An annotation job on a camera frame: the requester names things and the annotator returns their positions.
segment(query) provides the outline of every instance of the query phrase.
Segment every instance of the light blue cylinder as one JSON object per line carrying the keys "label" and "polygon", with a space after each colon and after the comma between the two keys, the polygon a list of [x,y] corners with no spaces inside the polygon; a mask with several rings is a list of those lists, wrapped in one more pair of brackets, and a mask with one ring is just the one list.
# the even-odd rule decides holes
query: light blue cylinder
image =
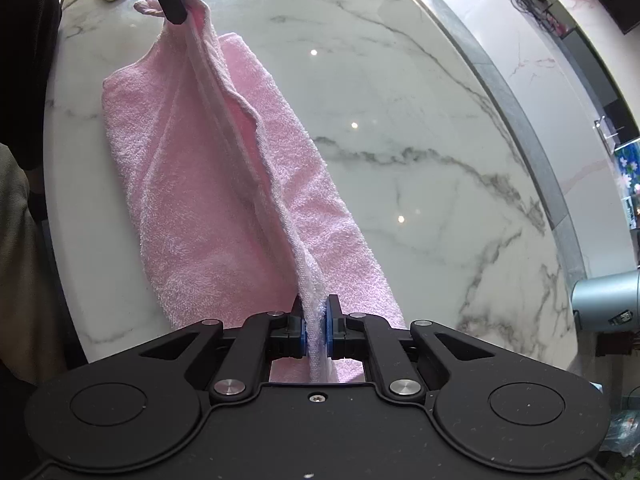
{"label": "light blue cylinder", "polygon": [[590,332],[628,332],[640,326],[638,293],[640,271],[580,280],[571,302],[580,327]]}

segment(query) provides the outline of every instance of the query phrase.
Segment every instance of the folded towel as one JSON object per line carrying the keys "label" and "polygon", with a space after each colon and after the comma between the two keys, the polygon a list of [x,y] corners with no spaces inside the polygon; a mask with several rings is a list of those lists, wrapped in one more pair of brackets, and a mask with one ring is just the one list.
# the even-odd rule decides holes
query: folded towel
{"label": "folded towel", "polygon": [[[308,364],[281,360],[272,377],[335,380],[327,294],[395,328],[400,309],[271,75],[239,36],[215,35],[203,1],[184,1],[187,21],[164,20],[149,53],[104,81],[107,136],[146,275],[175,328],[206,317],[241,326],[288,311],[299,294]],[[162,16],[155,0],[135,7]],[[337,379],[361,370],[338,362]]]}

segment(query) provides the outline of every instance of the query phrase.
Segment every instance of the white marble tabletop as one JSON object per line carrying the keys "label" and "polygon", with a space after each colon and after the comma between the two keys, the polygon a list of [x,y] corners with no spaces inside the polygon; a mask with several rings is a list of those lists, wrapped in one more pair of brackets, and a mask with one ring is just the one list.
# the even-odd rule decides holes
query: white marble tabletop
{"label": "white marble tabletop", "polygon": [[[110,158],[102,80],[161,21],[65,0],[45,176],[66,300],[89,360],[170,330]],[[575,329],[540,197],[500,115],[413,0],[205,0],[318,146],[407,322],[432,319],[567,367]]]}

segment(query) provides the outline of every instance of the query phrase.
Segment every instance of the clear plastic bag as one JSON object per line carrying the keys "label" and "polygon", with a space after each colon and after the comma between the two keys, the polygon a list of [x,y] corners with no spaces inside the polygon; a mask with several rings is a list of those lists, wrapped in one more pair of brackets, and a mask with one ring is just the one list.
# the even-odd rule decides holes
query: clear plastic bag
{"label": "clear plastic bag", "polygon": [[640,446],[640,410],[625,410],[613,416],[601,451],[633,456]]}

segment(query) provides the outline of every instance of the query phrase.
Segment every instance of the screw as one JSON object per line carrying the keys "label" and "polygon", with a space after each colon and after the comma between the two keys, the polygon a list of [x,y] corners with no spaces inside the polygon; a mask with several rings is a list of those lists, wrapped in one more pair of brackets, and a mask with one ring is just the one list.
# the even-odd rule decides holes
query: screw
{"label": "screw", "polygon": [[213,389],[220,395],[237,395],[244,392],[244,383],[238,379],[222,379],[213,385]]}
{"label": "screw", "polygon": [[422,389],[422,387],[420,386],[420,383],[412,381],[411,379],[398,379],[389,385],[389,389],[396,395],[407,396],[415,395]]}

